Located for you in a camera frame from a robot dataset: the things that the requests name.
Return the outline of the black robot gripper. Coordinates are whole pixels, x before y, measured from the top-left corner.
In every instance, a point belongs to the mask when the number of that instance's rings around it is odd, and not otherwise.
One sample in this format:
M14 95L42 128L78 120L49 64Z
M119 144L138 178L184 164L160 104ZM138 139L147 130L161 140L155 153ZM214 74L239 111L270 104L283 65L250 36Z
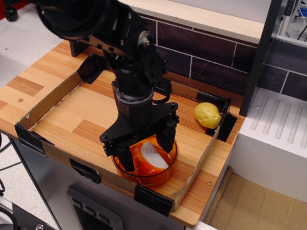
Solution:
M158 145L169 154L173 149L179 117L175 102L153 104L152 98L128 102L115 97L118 118L101 136L107 156L118 156L125 171L135 171L130 146L152 135Z

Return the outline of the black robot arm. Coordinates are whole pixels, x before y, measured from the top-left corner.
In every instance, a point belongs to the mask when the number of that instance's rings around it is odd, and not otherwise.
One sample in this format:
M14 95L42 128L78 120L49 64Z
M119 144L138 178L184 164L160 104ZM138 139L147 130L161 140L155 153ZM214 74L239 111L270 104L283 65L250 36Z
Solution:
M146 22L117 0L36 0L35 6L44 26L58 37L103 50L104 62L116 76L112 88L118 118L100 137L106 155L119 158L132 172L131 145L155 135L170 152L178 104L153 100L167 70Z

